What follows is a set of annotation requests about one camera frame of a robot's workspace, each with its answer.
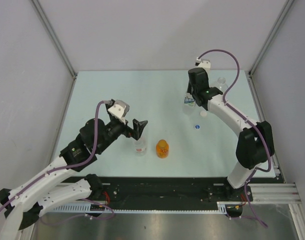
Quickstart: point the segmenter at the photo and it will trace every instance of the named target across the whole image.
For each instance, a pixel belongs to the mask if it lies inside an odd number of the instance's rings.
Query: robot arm
[[[255,125],[263,135],[270,156],[275,153],[272,127],[267,121],[257,122],[248,117],[245,121],[239,114],[229,108],[227,102],[224,103],[223,93],[216,87],[209,87],[210,62],[207,60],[200,61],[197,66],[188,71],[189,84],[187,90],[199,107],[217,115],[237,135],[236,157],[238,162],[227,177],[227,181],[233,189],[239,189],[255,168],[267,161],[264,145],[249,122]]]
[[[110,122],[105,125],[101,119],[97,120],[98,134],[95,153],[98,155],[102,154],[120,135],[138,140],[148,123],[148,121],[139,122],[133,119],[133,128],[130,128],[128,121],[125,120],[125,116],[129,111],[128,104],[121,100],[111,100],[104,103]],[[5,206],[6,218],[16,206],[20,205],[22,208],[23,217],[19,230],[32,225],[39,217],[52,208],[78,199],[95,199],[102,194],[103,186],[98,177],[93,174],[88,175],[85,179],[80,180],[72,186],[51,191],[57,184],[80,172],[97,160],[95,155],[88,160],[91,156],[90,152],[93,151],[94,147],[95,122],[95,119],[90,119],[80,129],[76,139],[69,143],[51,164],[32,179],[15,189],[4,188],[0,190],[0,203],[2,205],[7,204],[7,202],[13,199]],[[31,186],[21,193],[21,190],[28,185]]]

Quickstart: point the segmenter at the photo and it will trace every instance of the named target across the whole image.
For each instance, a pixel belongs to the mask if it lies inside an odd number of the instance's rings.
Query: purple cable
[[[111,219],[114,217],[115,215],[115,212],[114,210],[112,210],[109,206],[105,205],[105,204],[101,204],[99,202],[95,202],[95,201],[92,201],[92,200],[88,200],[86,198],[83,198],[81,200],[84,200],[84,201],[87,201],[87,202],[90,202],[92,204],[96,204],[96,205],[99,205],[99,206],[103,206],[105,207],[106,209],[108,209],[109,211],[111,211],[111,215],[110,216],[107,216],[107,217],[100,217],[100,216],[91,216],[91,215],[88,215],[87,213],[85,214],[77,214],[77,215],[74,215],[74,216],[71,216],[71,217],[68,217],[66,218],[65,220],[63,221],[59,221],[59,222],[55,222],[55,223],[47,223],[45,222],[42,218],[40,218],[40,222],[44,225],[47,225],[47,226],[58,226],[58,225],[61,225],[61,224],[64,224],[68,221],[70,221],[71,219],[75,219],[75,218],[79,218],[79,217],[88,217],[88,218],[91,218],[91,219],[97,219],[97,220],[108,220],[108,219]]]
[[[227,93],[233,88],[233,86],[236,84],[237,80],[238,80],[238,77],[239,77],[239,73],[240,73],[240,66],[239,66],[239,62],[237,60],[237,58],[232,54],[230,53],[229,51],[226,51],[226,50],[222,50],[222,49],[212,49],[212,50],[208,50],[208,51],[205,51],[203,54],[201,54],[198,59],[201,60],[201,58],[208,54],[208,53],[211,53],[211,52],[221,52],[221,53],[225,53],[225,54],[228,54],[230,55],[234,61],[236,62],[236,65],[237,65],[237,75],[236,75],[236,78],[234,79],[233,83],[230,85],[230,87],[228,87],[227,91],[223,94],[222,96],[222,100],[224,102],[225,105],[227,105],[231,110],[233,110],[238,116],[240,116],[246,123],[248,123],[258,134],[262,144],[263,144],[263,147],[265,149],[265,152],[266,152],[266,155],[267,155],[267,160],[268,160],[268,169],[262,169],[260,167],[256,167],[255,170],[251,173],[251,175],[248,177],[248,179],[246,180],[246,182],[244,183],[244,193],[245,193],[245,196],[246,196],[246,199],[247,199],[247,202],[249,204],[249,207],[254,215],[253,216],[241,216],[241,217],[230,217],[228,214],[227,216],[229,217],[229,219],[240,219],[240,218],[244,218],[244,219],[256,219],[264,228],[268,228],[268,225],[263,222],[259,217],[258,215],[256,214],[253,206],[251,205],[251,202],[249,200],[249,197],[247,195],[247,184],[248,182],[252,179],[252,177],[255,175],[256,173],[256,170],[260,170],[260,171],[263,171],[265,173],[268,173],[270,172],[270,170],[272,169],[272,162],[271,162],[271,156],[270,156],[270,153],[269,153],[269,150],[268,150],[268,146],[267,146],[267,143],[264,139],[264,136],[262,135],[262,133],[259,131],[259,129],[255,126],[255,124],[253,124],[251,121],[249,121],[247,119],[247,117],[245,117],[240,111],[238,111],[236,108],[234,108],[232,105],[230,105],[227,100],[226,100],[226,95]]]
[[[93,146],[92,146],[92,151],[90,156],[83,162],[78,163],[78,164],[73,164],[73,165],[69,165],[69,166],[61,166],[61,167],[57,167],[54,169],[51,169],[49,171],[46,172],[46,174],[51,174],[55,171],[58,170],[62,170],[62,169],[71,169],[71,168],[76,168],[76,167],[80,167],[83,166],[87,163],[89,163],[92,158],[94,157],[95,153],[96,153],[96,147],[97,147],[97,140],[98,140],[98,115],[99,115],[99,108],[103,103],[107,103],[109,101],[100,101],[97,104],[96,107],[96,113],[95,113],[95,118],[94,118],[94,140],[93,140]],[[9,199],[4,205],[2,205],[0,207],[0,213],[1,211],[8,205],[10,204],[16,197],[19,197],[21,194],[23,194],[27,189],[29,189],[32,185],[34,185],[35,183],[37,183],[40,179],[44,178],[45,174],[40,175],[39,177],[37,177],[35,180],[33,180],[31,183],[29,183],[27,186],[25,186],[23,189],[21,189],[15,196],[13,196],[11,199]]]

